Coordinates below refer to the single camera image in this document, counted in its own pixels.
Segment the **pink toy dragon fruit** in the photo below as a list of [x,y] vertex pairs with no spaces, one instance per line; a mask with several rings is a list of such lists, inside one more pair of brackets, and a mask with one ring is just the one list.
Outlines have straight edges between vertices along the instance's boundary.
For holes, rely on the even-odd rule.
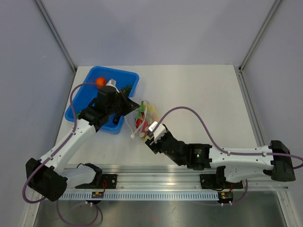
[[151,125],[151,119],[147,116],[147,104],[149,102],[146,100],[142,100],[140,103],[140,107],[136,110],[135,116],[135,126],[139,128],[142,125],[142,128],[145,130],[147,127]]

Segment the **clear dotted zip top bag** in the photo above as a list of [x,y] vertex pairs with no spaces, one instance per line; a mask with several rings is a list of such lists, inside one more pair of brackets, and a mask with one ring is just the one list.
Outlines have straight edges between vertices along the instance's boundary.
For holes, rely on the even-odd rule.
[[131,100],[139,104],[139,108],[125,116],[125,123],[131,131],[131,139],[145,140],[149,126],[159,120],[158,109],[145,99],[131,98]]

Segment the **yellow toy banana bunch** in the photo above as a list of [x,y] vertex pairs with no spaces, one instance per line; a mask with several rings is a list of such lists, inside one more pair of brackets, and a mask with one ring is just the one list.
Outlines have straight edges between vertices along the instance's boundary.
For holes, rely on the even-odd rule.
[[150,103],[147,104],[147,116],[152,121],[158,121],[159,120],[158,110],[157,110],[155,105],[150,104]]

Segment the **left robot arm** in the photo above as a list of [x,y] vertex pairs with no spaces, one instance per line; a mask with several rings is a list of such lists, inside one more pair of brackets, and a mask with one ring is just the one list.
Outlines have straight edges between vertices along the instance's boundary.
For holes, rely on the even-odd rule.
[[81,185],[87,185],[88,188],[105,187],[102,169],[93,164],[84,164],[72,170],[64,168],[85,140],[98,132],[110,116],[126,116],[139,106],[114,85],[99,89],[88,106],[80,114],[74,115],[74,126],[69,133],[38,160],[31,158],[27,161],[27,180],[22,189],[24,201],[34,203],[26,197],[27,187],[50,201],[58,200],[68,188]]

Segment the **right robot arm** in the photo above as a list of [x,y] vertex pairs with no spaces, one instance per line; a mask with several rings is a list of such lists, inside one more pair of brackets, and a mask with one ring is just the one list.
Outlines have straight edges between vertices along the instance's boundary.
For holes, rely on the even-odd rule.
[[164,154],[176,165],[188,169],[215,169],[215,183],[219,187],[263,175],[278,182],[295,180],[290,151],[278,140],[271,141],[267,146],[246,149],[186,144],[174,138],[164,124],[157,122],[149,126],[148,133],[150,138],[145,144],[153,153]]

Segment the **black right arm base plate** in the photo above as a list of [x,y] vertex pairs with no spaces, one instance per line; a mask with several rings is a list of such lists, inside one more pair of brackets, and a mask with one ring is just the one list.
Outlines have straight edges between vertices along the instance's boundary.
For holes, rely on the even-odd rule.
[[217,176],[217,174],[201,174],[199,177],[202,189],[210,189],[218,192],[225,189],[243,189],[242,181],[230,183],[225,180],[225,177]]

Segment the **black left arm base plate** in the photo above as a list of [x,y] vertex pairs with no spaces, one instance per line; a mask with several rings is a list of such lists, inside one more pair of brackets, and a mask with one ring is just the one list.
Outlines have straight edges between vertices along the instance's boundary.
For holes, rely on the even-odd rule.
[[76,186],[76,189],[116,189],[117,174],[101,174],[95,176],[91,183]]

